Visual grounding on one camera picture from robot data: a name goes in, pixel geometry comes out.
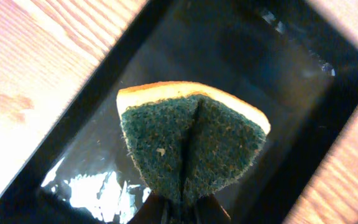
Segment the green yellow sponge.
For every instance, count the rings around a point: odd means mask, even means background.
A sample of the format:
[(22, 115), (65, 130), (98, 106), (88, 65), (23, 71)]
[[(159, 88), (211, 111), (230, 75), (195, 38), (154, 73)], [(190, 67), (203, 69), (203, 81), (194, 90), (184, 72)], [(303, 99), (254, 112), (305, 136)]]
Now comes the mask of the green yellow sponge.
[(116, 104), (129, 154), (144, 182), (185, 206), (237, 182), (270, 132), (262, 111), (196, 82), (121, 89)]

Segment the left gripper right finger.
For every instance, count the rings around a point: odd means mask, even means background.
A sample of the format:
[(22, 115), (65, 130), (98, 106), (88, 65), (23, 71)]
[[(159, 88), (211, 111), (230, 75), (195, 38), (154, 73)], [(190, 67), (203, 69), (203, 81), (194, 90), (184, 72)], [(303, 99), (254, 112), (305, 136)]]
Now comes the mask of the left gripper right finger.
[(196, 224), (230, 224), (231, 218), (214, 195), (201, 197), (194, 206)]

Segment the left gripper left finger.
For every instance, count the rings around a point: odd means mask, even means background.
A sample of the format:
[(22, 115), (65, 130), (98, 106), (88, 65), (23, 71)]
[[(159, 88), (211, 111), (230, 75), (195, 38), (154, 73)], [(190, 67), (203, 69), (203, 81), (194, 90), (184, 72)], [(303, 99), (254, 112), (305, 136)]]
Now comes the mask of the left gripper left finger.
[(169, 212), (169, 201), (163, 196), (151, 193), (127, 224), (166, 224), (170, 218)]

